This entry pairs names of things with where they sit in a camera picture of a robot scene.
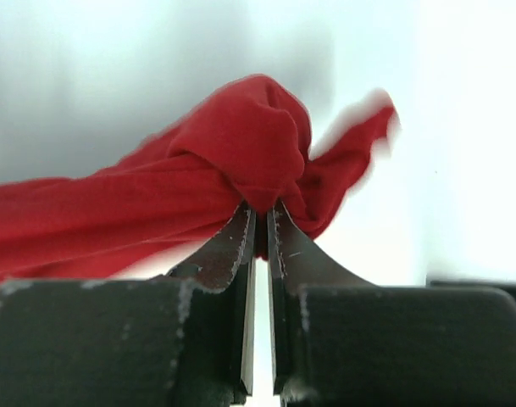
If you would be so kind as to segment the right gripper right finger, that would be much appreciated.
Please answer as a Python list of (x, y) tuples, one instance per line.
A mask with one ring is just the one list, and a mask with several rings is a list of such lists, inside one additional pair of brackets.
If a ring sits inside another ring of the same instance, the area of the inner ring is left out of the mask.
[(267, 233), (284, 406), (516, 406), (516, 288), (376, 286), (335, 262), (282, 203)]

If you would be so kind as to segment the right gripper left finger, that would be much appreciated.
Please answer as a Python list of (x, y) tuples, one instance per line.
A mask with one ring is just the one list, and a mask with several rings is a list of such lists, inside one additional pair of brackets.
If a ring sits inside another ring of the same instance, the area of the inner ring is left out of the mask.
[(0, 284), (0, 406), (229, 406), (252, 392), (256, 215), (149, 280)]

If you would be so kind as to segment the red t shirt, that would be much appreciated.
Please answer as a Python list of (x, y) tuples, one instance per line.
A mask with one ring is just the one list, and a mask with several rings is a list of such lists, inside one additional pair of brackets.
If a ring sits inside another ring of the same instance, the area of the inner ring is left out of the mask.
[(241, 202), (264, 214), (282, 201), (318, 237), (396, 116), (377, 92), (340, 118), (332, 144), (311, 157), (309, 116), (291, 93), (266, 75), (231, 82), (113, 166), (1, 185), (0, 282), (112, 276), (211, 237)]

